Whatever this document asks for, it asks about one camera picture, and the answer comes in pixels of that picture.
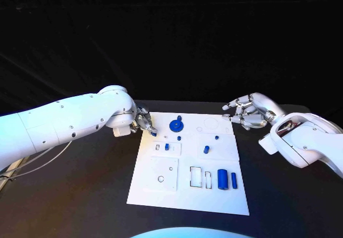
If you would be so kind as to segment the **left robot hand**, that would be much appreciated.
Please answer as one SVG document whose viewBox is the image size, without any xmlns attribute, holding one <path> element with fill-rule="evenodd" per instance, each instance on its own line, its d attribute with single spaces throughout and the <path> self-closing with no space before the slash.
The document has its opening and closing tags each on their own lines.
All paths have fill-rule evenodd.
<svg viewBox="0 0 343 238">
<path fill-rule="evenodd" d="M 134 121 L 130 125 L 130 130 L 136 133 L 138 130 L 146 130 L 151 136 L 157 136 L 157 129 L 153 127 L 153 120 L 146 104 L 136 104 L 137 113 Z"/>
</svg>

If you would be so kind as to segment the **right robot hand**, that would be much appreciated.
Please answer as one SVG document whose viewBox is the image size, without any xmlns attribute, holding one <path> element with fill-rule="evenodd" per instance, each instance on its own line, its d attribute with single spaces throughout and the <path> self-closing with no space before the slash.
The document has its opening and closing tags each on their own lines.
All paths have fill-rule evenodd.
<svg viewBox="0 0 343 238">
<path fill-rule="evenodd" d="M 232 100 L 222 110 L 235 108 L 235 114 L 223 114 L 222 119 L 239 124 L 245 130 L 274 125 L 285 116 L 285 111 L 277 102 L 264 94 L 255 92 Z"/>
</svg>

